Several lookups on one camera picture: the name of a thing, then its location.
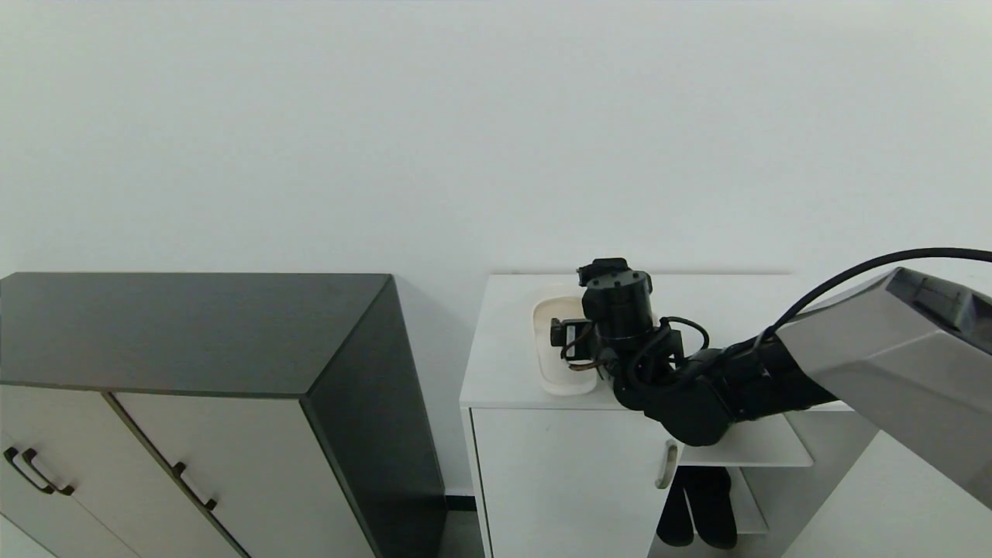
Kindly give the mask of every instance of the cabinet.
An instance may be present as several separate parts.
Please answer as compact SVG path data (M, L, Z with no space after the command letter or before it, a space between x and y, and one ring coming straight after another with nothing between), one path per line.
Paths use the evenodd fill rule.
M14 465L31 479L16 478L9 469L0 476L0 504L3 514L24 532L32 533L37 540L45 541L47 549L56 556L77 556L78 558L136 558L116 535L86 510L79 502L68 496L55 496L42 493L32 487L43 486L45 482L33 475L24 462L23 453L37 448L3 432L0 436L3 449L15 448L19 455L14 456ZM4 464L0 467L11 467Z
M139 556L237 558L100 393L4 386L2 396L4 429L35 449L46 477L75 487L71 498ZM8 502L2 505L6 511Z
M392 277L0 289L0 425L19 453L0 513L58 558L435 557L443 489Z
M761 331L808 283L781 275L653 278L654 311L700 322L715 347ZM461 412L487 557L783 555L877 428L832 403L735 425L715 446L679 444L678 465L728 468L740 536L730 552L699 541L666 547L655 537L667 498L656 488L665 429L623 408L606 382L583 395L542 388L548 339L537 309L580 296L574 283L573 276L494 275L486 287ZM687 351L698 347L695 332L683 336Z

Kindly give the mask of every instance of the white cabinet top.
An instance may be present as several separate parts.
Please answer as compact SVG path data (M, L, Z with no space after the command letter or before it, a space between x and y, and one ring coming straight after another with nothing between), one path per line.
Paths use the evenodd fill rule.
M652 273L652 279L655 314L700 323L717 348L757 335L815 286L815 281L795 275ZM584 395L562 397L542 389L534 309L548 298L581 296L577 282L574 274L489 277L461 388L462 407L623 409L604 381ZM686 353L694 352L699 335L676 327L683 331ZM839 402L823 407L848 410Z

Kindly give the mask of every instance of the robotic arm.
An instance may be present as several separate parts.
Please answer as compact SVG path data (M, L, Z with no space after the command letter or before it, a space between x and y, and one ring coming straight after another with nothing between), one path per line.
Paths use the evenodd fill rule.
M684 318L653 318L651 276L623 258L578 270L585 320L553 320L573 369L607 374L617 400L691 446L736 422L835 401L849 404L992 508L992 298L896 268L818 305L865 269L916 257L992 261L992 252L909 250L824 283L756 338L711 349ZM703 333L686 357L672 324Z

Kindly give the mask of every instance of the baseboard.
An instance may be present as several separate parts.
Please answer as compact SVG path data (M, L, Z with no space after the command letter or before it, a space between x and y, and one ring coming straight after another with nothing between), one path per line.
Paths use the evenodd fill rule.
M448 511L477 511L475 496L445 494L444 503Z

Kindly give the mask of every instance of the dark gray cabinet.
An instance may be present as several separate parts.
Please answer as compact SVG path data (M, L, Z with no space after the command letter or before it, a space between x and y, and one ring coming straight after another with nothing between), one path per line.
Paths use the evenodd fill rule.
M437 553L389 275L17 273L0 384L0 512L60 558Z

